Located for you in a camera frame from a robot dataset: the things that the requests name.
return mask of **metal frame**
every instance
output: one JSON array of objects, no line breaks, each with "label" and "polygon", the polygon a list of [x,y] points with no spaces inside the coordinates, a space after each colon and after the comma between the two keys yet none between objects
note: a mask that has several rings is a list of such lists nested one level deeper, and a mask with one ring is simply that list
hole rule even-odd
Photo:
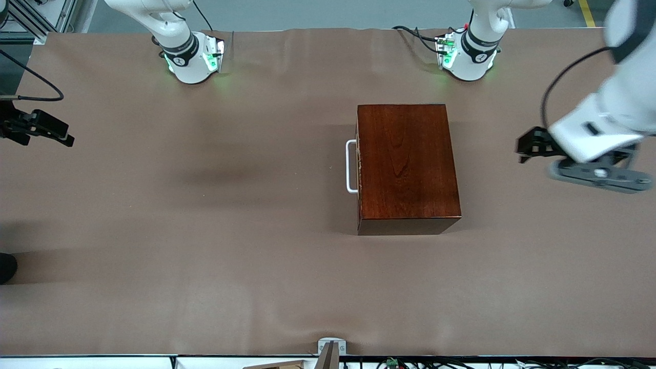
[{"label": "metal frame", "polygon": [[0,33],[2,43],[45,43],[48,32],[65,32],[71,23],[72,10],[77,0],[63,0],[64,5],[56,24],[50,23],[27,0],[9,0],[9,14],[26,32]]}]

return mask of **wooden box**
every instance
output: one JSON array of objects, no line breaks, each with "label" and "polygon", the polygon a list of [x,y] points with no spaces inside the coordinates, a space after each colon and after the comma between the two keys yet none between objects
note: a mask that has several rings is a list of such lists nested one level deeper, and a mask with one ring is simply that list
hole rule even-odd
[{"label": "wooden box", "polygon": [[358,234],[439,234],[461,218],[444,104],[358,106]]}]

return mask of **floor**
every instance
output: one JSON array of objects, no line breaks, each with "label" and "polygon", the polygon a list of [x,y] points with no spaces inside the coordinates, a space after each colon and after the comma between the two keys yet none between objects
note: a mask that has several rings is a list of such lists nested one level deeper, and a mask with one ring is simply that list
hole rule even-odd
[{"label": "floor", "polygon": [[[22,265],[0,288],[0,353],[303,353],[337,336],[372,355],[653,355],[656,274],[639,271],[656,196],[551,181],[553,159],[513,154],[601,33],[536,31],[508,32],[474,84],[390,30],[240,33],[226,73],[195,86],[147,33],[51,36],[32,62],[66,91],[45,108],[77,141],[0,142],[0,250]],[[89,52],[99,38],[111,57]],[[607,55],[575,68],[550,119],[611,71]],[[443,237],[356,237],[356,106],[421,102],[448,106],[464,216]],[[656,173],[651,158],[636,167]]]},{"label": "floor", "polygon": [[[602,26],[613,0],[578,0],[566,8],[560,0],[533,10],[513,10],[517,28],[577,28]],[[405,25],[419,28],[460,26],[468,19],[470,5],[465,0],[334,0],[334,1],[260,1],[197,0],[217,30],[275,31],[292,28],[391,28]],[[83,15],[76,29],[92,33],[141,33],[138,22],[109,8],[103,0],[85,0]],[[191,29],[207,29],[195,8],[180,12]],[[3,45],[18,60],[27,62],[31,45]],[[8,60],[0,60],[0,93],[14,93],[22,69]]]}]

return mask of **yellow floor line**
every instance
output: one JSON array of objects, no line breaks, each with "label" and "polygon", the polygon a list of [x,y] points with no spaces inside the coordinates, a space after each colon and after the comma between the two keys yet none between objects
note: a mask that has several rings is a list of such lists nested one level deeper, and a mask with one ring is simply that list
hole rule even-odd
[{"label": "yellow floor line", "polygon": [[588,0],[579,0],[579,5],[581,6],[581,11],[583,12],[583,18],[585,18],[585,25],[588,27],[596,27],[597,25],[594,23],[592,12],[590,12]]}]

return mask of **black band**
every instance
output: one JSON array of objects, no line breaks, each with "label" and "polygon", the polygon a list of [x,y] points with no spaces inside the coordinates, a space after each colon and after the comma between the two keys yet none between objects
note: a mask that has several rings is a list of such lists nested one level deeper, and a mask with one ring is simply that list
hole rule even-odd
[{"label": "black band", "polygon": [[182,45],[177,46],[177,47],[164,47],[164,46],[162,46],[161,48],[167,54],[180,54],[181,52],[185,51],[186,49],[189,49],[194,44],[194,41],[196,41],[196,43],[198,42],[198,40],[196,39],[194,34],[190,33],[189,38]]},{"label": "black band", "polygon": [[476,37],[476,36],[472,33],[472,29],[471,29],[471,28],[467,28],[467,36],[469,36],[469,38],[472,40],[473,43],[475,43],[475,44],[477,44],[477,45],[479,45],[479,46],[482,46],[482,47],[494,47],[494,46],[497,46],[497,45],[501,42],[501,39],[498,39],[498,40],[496,40],[496,41],[483,41],[483,40],[481,40],[480,38]]},{"label": "black band", "polygon": [[165,50],[167,58],[177,66],[187,66],[189,65],[189,60],[191,60],[196,53],[198,53],[199,42],[196,36],[192,34],[191,47],[182,54],[171,54],[167,52],[167,48],[163,47]]},{"label": "black band", "polygon": [[636,27],[622,45],[612,48],[615,63],[621,63],[647,39],[656,22],[656,1],[638,0],[636,5]]},{"label": "black band", "polygon": [[[479,46],[482,47],[492,47],[492,49],[489,49],[487,51],[482,51],[478,50],[475,47],[473,47],[471,44],[469,44],[469,40],[467,40],[467,35],[472,39],[474,43],[476,43]],[[476,64],[481,64],[486,62],[490,56],[494,55],[494,53],[497,51],[496,46],[499,44],[501,39],[494,41],[494,42],[488,42],[488,41],[482,41],[472,35],[472,33],[468,30],[466,34],[462,35],[461,37],[461,45],[462,45],[462,50],[472,58],[472,62]]]}]

